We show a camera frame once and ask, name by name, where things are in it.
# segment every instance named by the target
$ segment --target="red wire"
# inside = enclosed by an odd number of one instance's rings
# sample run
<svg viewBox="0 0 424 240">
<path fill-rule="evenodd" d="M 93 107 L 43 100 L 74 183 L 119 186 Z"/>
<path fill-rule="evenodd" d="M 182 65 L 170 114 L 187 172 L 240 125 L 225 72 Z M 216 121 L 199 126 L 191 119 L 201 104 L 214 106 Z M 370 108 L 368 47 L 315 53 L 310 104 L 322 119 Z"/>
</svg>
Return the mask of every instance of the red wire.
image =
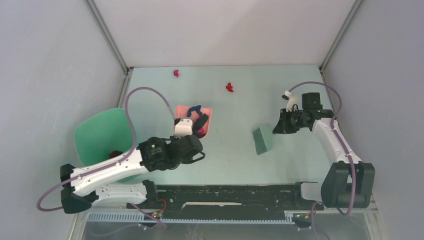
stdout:
<svg viewBox="0 0 424 240">
<path fill-rule="evenodd" d="M 165 201 L 165 199 L 163 199 L 163 198 L 161 198 L 161 199 L 158 199 L 158 201 L 160 201 L 160 202 L 163 202 L 164 204 L 163 204 L 163 208 L 162 208 L 162 213 L 164 213 L 165 212 L 165 209 L 167 208 L 167 201 Z"/>
</svg>

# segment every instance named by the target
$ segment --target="gray wall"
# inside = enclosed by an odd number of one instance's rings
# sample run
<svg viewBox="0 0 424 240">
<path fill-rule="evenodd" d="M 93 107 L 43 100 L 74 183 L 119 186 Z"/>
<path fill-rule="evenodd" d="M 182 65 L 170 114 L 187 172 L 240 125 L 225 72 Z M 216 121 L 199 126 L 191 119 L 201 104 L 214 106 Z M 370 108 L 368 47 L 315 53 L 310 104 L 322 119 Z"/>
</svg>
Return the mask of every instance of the gray wall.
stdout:
<svg viewBox="0 0 424 240">
<path fill-rule="evenodd" d="M 39 212 L 73 131 L 114 106 L 123 73 L 83 0 L 0 1 L 1 239 L 65 239 L 72 215 Z M 60 205 L 54 191 L 44 207 Z"/>
<path fill-rule="evenodd" d="M 365 0 L 327 70 L 390 239 L 423 239 L 424 1 Z"/>
</svg>

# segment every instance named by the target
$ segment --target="blue object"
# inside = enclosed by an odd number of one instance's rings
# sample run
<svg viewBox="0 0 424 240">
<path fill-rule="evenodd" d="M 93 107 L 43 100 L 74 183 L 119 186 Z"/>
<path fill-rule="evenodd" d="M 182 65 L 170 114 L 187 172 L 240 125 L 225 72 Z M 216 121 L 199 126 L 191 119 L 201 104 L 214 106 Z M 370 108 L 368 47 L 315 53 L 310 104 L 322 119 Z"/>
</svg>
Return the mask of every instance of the blue object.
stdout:
<svg viewBox="0 0 424 240">
<path fill-rule="evenodd" d="M 192 106 L 188 109 L 187 112 L 187 118 L 192 116 L 192 112 L 196 112 L 199 116 L 202 116 L 203 113 L 200 111 L 200 109 L 202 108 L 201 105 L 197 105 L 197 106 Z"/>
</svg>

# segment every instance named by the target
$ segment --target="robotic arm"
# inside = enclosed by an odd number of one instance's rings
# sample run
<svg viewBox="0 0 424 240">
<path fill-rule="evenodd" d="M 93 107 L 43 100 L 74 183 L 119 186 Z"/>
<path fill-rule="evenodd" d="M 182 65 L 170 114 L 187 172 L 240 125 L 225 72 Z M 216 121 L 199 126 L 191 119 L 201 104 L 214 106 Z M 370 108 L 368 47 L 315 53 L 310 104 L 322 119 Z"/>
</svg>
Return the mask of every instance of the robotic arm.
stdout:
<svg viewBox="0 0 424 240">
<path fill-rule="evenodd" d="M 302 198 L 322 202 L 328 208 L 347 208 L 351 202 L 352 188 L 348 177 L 352 175 L 350 160 L 355 169 L 354 208 L 367 208 L 370 204 L 375 169 L 371 163 L 363 163 L 352 151 L 340 132 L 334 113 L 323 109 L 320 94 L 302 94 L 302 108 L 299 110 L 298 97 L 286 91 L 282 96 L 288 100 L 280 111 L 279 121 L 272 131 L 274 134 L 294 134 L 301 128 L 309 128 L 318 138 L 331 168 L 323 183 L 303 182 L 300 186 Z"/>
<path fill-rule="evenodd" d="M 91 206 L 104 203 L 140 204 L 145 200 L 157 199 L 155 184 L 145 180 L 140 184 L 110 184 L 122 178 L 144 174 L 156 170 L 176 169 L 180 164 L 192 164 L 205 158 L 199 139 L 190 132 L 181 133 L 181 126 L 175 126 L 175 136 L 166 138 L 151 137 L 138 145 L 130 154 L 119 156 L 95 165 L 76 168 L 70 164 L 60 167 L 60 179 L 63 185 L 61 203 L 67 214 L 85 211 Z M 197 154 L 202 156 L 193 159 Z"/>
</svg>

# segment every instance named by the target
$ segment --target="small red toy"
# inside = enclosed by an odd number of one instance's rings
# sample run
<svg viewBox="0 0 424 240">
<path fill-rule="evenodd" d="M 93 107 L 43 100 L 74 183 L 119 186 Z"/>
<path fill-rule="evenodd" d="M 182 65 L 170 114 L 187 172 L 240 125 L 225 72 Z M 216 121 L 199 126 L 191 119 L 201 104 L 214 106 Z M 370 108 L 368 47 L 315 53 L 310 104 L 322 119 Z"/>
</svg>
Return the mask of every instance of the small red toy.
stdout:
<svg viewBox="0 0 424 240">
<path fill-rule="evenodd" d="M 229 82 L 227 85 L 226 85 L 226 87 L 225 87 L 227 90 L 228 90 L 228 92 L 230 92 L 230 93 L 232 93 L 232 92 L 234 92 L 234 90 L 233 90 L 233 85 L 231 85 L 231 82 Z"/>
</svg>

